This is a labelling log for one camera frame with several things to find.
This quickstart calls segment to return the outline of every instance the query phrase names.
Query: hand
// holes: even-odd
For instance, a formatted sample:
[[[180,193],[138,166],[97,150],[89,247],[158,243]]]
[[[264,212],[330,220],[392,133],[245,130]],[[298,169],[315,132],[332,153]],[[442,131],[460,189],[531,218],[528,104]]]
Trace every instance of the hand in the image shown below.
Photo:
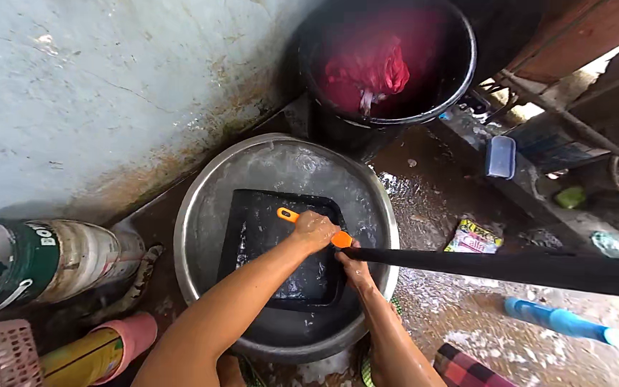
[[[353,239],[352,247],[360,247],[360,243]],[[374,279],[369,274],[369,266],[364,261],[356,261],[355,259],[348,258],[345,253],[336,253],[336,259],[343,264],[345,273],[348,276],[348,285],[354,287],[356,290],[366,290],[367,288],[374,287]]]
[[[331,243],[331,238],[340,227],[331,220],[313,211],[305,211],[295,221],[293,235],[305,242],[309,254],[316,253]]]

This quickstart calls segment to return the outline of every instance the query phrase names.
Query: dustpan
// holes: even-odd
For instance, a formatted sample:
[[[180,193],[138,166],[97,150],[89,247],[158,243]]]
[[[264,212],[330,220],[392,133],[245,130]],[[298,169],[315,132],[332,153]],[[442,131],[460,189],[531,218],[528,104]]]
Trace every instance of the dustpan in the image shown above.
[[[279,207],[293,209],[299,214],[312,210],[328,216],[333,224],[345,230],[340,208],[330,198],[236,189],[231,200],[217,281],[271,250],[292,233],[294,224],[277,217]],[[336,251],[330,245],[310,255],[279,287],[266,306],[314,312],[337,303],[345,287],[346,276],[342,264],[334,258]]]

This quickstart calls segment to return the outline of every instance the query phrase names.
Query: orange brush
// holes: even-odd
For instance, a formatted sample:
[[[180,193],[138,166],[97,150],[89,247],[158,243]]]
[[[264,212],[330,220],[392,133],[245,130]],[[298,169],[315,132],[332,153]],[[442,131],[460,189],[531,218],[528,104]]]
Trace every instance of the orange brush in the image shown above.
[[[279,207],[279,209],[276,210],[276,215],[278,215],[279,218],[283,220],[287,220],[288,222],[293,223],[295,223],[295,221],[298,219],[298,216],[300,216],[297,214],[297,212],[290,211],[289,209],[284,207]],[[331,243],[333,243],[334,246],[338,247],[339,249],[342,249],[344,247],[350,247],[350,244],[352,244],[352,237],[348,235],[348,233],[345,231],[339,231],[334,235],[333,238],[331,238]]]

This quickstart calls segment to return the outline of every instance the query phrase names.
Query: aluminum basin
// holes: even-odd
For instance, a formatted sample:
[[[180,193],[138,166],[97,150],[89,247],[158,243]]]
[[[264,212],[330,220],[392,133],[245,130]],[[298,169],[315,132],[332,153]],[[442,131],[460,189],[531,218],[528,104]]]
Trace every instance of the aluminum basin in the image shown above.
[[[374,172],[324,147],[264,134],[228,148],[199,174],[183,199],[173,239],[176,274],[188,304],[216,283],[234,189],[266,189],[325,196],[338,203],[348,232],[364,247],[399,248],[391,202]],[[398,268],[370,264],[389,299]],[[234,348],[269,362],[308,363],[332,356],[366,333],[351,288],[325,312],[264,308]]]

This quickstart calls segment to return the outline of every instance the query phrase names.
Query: pink basket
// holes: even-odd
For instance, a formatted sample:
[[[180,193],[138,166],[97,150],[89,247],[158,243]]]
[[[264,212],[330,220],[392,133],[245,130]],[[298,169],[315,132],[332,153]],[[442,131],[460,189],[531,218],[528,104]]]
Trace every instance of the pink basket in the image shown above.
[[[0,322],[0,387],[43,387],[30,323]]]

